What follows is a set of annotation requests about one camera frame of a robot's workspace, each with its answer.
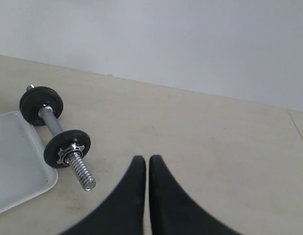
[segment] dumbbell handle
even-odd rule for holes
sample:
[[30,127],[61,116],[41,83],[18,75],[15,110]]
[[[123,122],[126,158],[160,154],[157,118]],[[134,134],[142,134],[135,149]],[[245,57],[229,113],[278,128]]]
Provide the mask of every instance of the dumbbell handle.
[[53,114],[53,110],[50,106],[41,108],[38,115],[44,120],[46,126],[49,128],[53,136],[56,136],[63,132],[63,129],[58,122],[58,119]]

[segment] white wall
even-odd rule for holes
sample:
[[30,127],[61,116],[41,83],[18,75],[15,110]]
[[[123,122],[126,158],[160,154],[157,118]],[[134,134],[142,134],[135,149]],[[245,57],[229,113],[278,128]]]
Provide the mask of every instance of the white wall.
[[303,0],[0,0],[0,54],[303,111]]

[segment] floor seam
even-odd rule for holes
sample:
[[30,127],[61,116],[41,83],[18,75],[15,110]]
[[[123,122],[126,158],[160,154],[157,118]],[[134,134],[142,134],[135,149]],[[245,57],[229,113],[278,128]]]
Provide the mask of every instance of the floor seam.
[[290,118],[291,118],[291,120],[292,120],[292,122],[293,122],[293,125],[294,125],[295,128],[297,129],[297,131],[298,131],[298,133],[299,133],[299,135],[300,135],[300,137],[301,137],[301,139],[302,139],[302,141],[303,141],[303,136],[302,136],[302,134],[300,133],[300,130],[299,130],[298,126],[296,125],[296,123],[295,123],[295,121],[294,121],[292,115],[290,114],[289,110],[287,110],[287,111],[288,111],[288,114],[289,114],[289,116],[290,116]]

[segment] floor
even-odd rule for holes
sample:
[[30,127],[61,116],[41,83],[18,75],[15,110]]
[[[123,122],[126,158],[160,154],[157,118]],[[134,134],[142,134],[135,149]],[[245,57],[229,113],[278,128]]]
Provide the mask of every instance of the floor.
[[[0,56],[0,114],[28,84],[56,89],[64,129],[92,139],[84,192],[69,169],[47,193],[0,214],[0,234],[58,234],[95,208],[133,155],[161,154],[203,208],[245,235],[303,235],[303,113]],[[51,135],[36,128],[44,143]],[[145,234],[150,235],[148,205]]]
[[303,0],[0,0],[0,55],[303,111]]

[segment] black rubber tip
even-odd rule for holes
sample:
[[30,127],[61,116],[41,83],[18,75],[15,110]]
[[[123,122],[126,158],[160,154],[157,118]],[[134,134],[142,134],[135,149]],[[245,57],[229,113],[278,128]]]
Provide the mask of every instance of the black rubber tip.
[[91,147],[91,138],[87,133],[80,130],[64,131],[59,135],[56,135],[48,142],[45,147],[45,162],[53,168],[68,167],[67,165],[57,163],[59,160],[58,153],[60,151],[60,148],[69,147],[72,143],[77,143],[78,145],[83,145],[85,147],[82,156],[82,158],[84,158]]
[[145,184],[145,160],[135,156],[104,202],[61,235],[143,235]]
[[52,107],[56,118],[63,110],[63,101],[59,94],[49,87],[34,87],[26,91],[20,99],[20,111],[24,119],[34,126],[44,126],[45,122],[38,116],[43,105]]
[[150,159],[149,200],[153,235],[239,235],[194,202],[159,155]]

